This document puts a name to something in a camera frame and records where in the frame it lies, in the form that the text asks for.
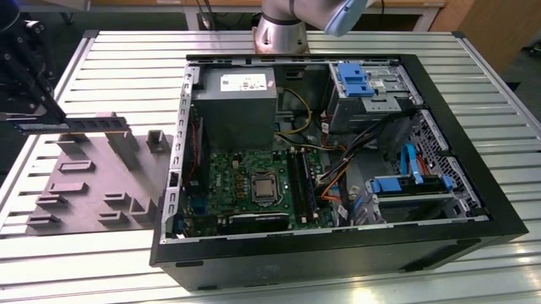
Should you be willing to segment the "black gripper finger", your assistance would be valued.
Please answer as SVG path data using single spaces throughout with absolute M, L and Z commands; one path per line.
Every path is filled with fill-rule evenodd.
M 2 33 L 2 113 L 35 116 L 43 90 L 24 38 Z
M 53 80 L 57 78 L 57 66 L 53 56 L 53 45 L 47 36 L 47 28 L 39 21 L 24 20 L 24 33 L 30 49 L 28 65 L 32 75 L 32 88 L 39 90 L 39 101 L 45 108 L 49 124 L 59 124 L 66 118 L 55 100 Z

